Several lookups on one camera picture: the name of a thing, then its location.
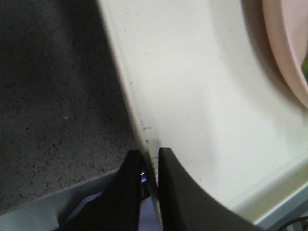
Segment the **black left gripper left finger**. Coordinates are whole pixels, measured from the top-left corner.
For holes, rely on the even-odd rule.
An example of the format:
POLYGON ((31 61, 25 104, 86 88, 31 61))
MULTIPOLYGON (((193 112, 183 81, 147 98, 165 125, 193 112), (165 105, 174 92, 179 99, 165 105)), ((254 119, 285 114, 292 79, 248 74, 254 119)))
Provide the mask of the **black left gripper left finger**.
POLYGON ((128 151, 116 175, 98 198, 88 202, 59 231, 137 231, 141 204, 142 156, 128 151))

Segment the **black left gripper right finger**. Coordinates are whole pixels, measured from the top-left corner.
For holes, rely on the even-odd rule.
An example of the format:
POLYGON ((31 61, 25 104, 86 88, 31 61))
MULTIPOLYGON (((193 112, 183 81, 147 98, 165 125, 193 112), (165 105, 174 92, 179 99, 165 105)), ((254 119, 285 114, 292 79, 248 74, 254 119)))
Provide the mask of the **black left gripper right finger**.
POLYGON ((260 230, 207 194, 170 148, 159 149, 158 195, 165 231, 260 230))

